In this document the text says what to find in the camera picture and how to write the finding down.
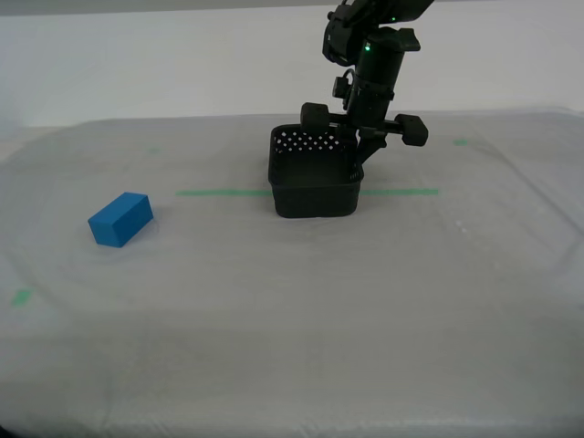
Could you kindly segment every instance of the green tape mark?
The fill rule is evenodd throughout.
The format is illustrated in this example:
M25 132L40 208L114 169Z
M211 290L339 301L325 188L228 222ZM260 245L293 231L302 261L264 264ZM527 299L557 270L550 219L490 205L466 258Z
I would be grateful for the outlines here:
M180 190L177 196L271 196L271 190Z
M361 190L364 196L436 196L440 189ZM270 190L180 190L177 196L271 196Z
M12 307L19 308L25 305L32 296L33 296L32 290L18 289L15 293L15 297L12 298Z
M437 196L440 189L361 190L364 196Z

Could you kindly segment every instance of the white tablecloth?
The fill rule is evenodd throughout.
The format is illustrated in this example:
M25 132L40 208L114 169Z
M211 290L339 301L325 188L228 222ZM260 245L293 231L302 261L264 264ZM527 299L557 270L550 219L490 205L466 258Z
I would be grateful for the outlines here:
M269 132L297 116L29 142L0 167L0 424L583 436L584 118L424 119L428 145L391 138L358 211L332 219L281 219L249 192L269 190ZM87 220L123 192L147 193L155 222L98 246Z

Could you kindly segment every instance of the white wall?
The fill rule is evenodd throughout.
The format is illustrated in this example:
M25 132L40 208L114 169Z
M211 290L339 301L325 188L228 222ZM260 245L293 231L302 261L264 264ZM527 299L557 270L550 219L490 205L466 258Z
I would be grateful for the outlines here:
M0 17L0 86L34 126L338 110L343 69L320 53L329 9ZM582 0L437 3L414 24L422 52L392 108L584 110L583 16Z

